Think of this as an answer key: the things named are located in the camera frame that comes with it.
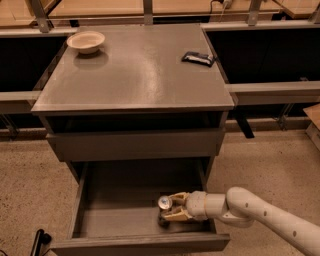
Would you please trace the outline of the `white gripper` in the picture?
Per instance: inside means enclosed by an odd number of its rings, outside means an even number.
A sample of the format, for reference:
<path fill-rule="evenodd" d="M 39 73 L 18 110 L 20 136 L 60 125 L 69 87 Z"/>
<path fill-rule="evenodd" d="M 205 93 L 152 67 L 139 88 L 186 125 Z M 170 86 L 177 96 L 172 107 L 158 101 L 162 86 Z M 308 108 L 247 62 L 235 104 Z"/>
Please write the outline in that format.
<path fill-rule="evenodd" d="M 192 193 L 179 192 L 169 196 L 174 205 L 184 205 L 172 208 L 168 211 L 163 211 L 161 217 L 170 222 L 183 222 L 191 220 L 196 221 L 207 220 L 208 217 L 205 211 L 206 193 L 203 191 L 194 191 Z"/>

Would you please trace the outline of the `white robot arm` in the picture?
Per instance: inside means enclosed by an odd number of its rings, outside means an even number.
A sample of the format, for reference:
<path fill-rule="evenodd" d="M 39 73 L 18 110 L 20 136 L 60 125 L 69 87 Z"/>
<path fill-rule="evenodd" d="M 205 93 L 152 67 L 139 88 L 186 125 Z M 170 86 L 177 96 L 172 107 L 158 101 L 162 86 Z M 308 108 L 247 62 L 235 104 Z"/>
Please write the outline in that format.
<path fill-rule="evenodd" d="M 164 222 L 217 219 L 246 228 L 258 221 L 306 256 L 320 256 L 320 227 L 284 211 L 242 187 L 226 194 L 205 191 L 179 192 L 158 199 Z"/>

